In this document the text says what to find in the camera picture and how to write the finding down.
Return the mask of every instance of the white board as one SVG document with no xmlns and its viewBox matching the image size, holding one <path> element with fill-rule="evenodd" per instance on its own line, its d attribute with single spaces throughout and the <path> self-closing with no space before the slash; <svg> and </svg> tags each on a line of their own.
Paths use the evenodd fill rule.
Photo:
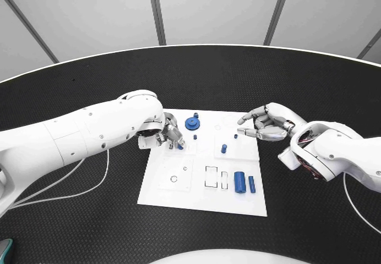
<svg viewBox="0 0 381 264">
<path fill-rule="evenodd" d="M 238 127 L 253 128 L 253 122 L 237 125 L 245 113 L 165 111 L 178 119 L 186 147 L 169 149 L 166 142 L 150 150 L 137 204 L 267 216 L 257 139 L 244 135 L 234 138 Z M 191 131 L 185 128 L 185 120 L 195 112 L 201 127 Z M 225 154 L 221 153 L 222 144 L 228 146 Z M 238 171 L 245 174 L 244 194 L 234 188 L 234 172 Z M 248 176 L 254 177 L 254 194 Z"/>
</svg>

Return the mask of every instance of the white cable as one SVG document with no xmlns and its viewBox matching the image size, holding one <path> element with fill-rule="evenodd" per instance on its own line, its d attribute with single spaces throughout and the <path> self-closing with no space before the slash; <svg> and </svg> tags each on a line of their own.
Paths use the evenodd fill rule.
<svg viewBox="0 0 381 264">
<path fill-rule="evenodd" d="M 368 224 L 368 226 L 372 227 L 372 229 L 377 231 L 377 233 L 381 234 L 381 231 L 380 231 L 380 230 L 371 225 L 371 223 L 368 222 L 368 220 L 367 220 L 367 219 L 364 218 L 364 216 L 359 214 L 359 210 L 355 208 L 355 204 L 354 204 L 354 202 L 352 202 L 352 200 L 351 200 L 349 193 L 348 193 L 348 190 L 346 190 L 345 176 L 346 176 L 346 173 L 344 173 L 344 189 L 345 189 L 345 194 L 346 194 L 346 197 L 348 197 L 349 203 L 351 203 L 351 205 L 352 205 L 352 207 L 354 207 L 354 209 L 355 209 L 357 214 L 359 215 L 361 219 L 364 220 L 364 222 Z"/>
<path fill-rule="evenodd" d="M 49 198 L 49 199 L 42 199 L 42 200 L 38 200 L 38 201 L 33 201 L 33 202 L 22 203 L 22 204 L 19 204 L 19 205 L 16 205 L 16 206 L 12 206 L 10 209 L 15 209 L 15 208 L 17 208 L 17 207 L 20 207 L 20 206 L 25 206 L 25 205 L 36 204 L 38 202 L 46 202 L 46 201 L 53 201 L 53 200 L 59 200 L 59 199 L 65 199 L 65 198 L 72 198 L 72 197 L 79 196 L 79 195 L 88 193 L 90 191 L 92 191 L 92 190 L 101 185 L 101 183 L 103 183 L 104 180 L 105 180 L 107 171 L 108 171 L 108 161 L 110 161 L 110 153 L 108 153 L 108 150 L 107 150 L 107 167 L 105 167 L 105 175 L 103 176 L 103 180 L 101 180 L 101 182 L 100 182 L 100 183 L 98 183 L 91 189 L 88 189 L 87 191 L 81 192 L 79 194 L 72 194 L 72 195 L 68 195 L 68 196 L 62 196 L 62 197 L 56 197 L 56 198 Z"/>
<path fill-rule="evenodd" d="M 19 205 L 22 202 L 27 201 L 30 198 L 33 198 L 36 195 L 39 195 L 43 191 L 46 191 L 49 188 L 52 188 L 58 183 L 61 183 L 72 174 L 72 172 L 78 169 L 78 167 L 81 166 L 82 162 L 85 159 L 82 159 L 79 161 L 79 163 L 77 164 L 75 168 L 71 170 L 71 172 L 55 182 L 52 183 L 48 187 L 45 187 L 40 191 L 35 192 L 32 195 L 29 195 L 26 198 L 23 198 L 20 201 L 17 201 L 13 206 Z"/>
</svg>

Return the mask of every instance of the rectangular slot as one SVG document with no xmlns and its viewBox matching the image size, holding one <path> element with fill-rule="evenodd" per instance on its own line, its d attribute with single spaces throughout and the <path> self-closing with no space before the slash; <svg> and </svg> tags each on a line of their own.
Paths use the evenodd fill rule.
<svg viewBox="0 0 381 264">
<path fill-rule="evenodd" d="M 205 166 L 205 187 L 211 187 L 211 188 L 218 187 L 217 173 L 218 173 L 217 167 Z"/>
<path fill-rule="evenodd" d="M 228 189 L 228 173 L 221 172 L 221 189 Z"/>
</svg>

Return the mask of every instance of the robotic hand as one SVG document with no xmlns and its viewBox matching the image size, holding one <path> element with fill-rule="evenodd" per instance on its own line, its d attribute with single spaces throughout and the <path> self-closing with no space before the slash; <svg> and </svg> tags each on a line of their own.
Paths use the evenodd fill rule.
<svg viewBox="0 0 381 264">
<path fill-rule="evenodd" d="M 0 216 L 33 181 L 139 137 L 150 149 L 185 145 L 178 121 L 153 92 L 139 90 L 48 121 L 0 132 Z"/>
<path fill-rule="evenodd" d="M 251 110 L 238 125 L 251 118 L 256 118 L 257 129 L 238 128 L 240 134 L 266 141 L 292 137 L 290 147 L 277 156 L 289 169 L 303 165 L 315 179 L 325 181 L 345 172 L 381 193 L 381 137 L 364 139 L 348 126 L 335 122 L 307 123 L 277 103 Z"/>
</svg>

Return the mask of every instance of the screw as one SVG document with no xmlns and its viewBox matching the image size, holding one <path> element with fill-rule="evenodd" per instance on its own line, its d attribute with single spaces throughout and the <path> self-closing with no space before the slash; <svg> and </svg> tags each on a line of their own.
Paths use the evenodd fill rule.
<svg viewBox="0 0 381 264">
<path fill-rule="evenodd" d="M 228 148 L 228 146 L 227 146 L 227 144 L 224 144 L 222 149 L 221 149 L 221 153 L 227 153 L 227 148 Z"/>
</svg>

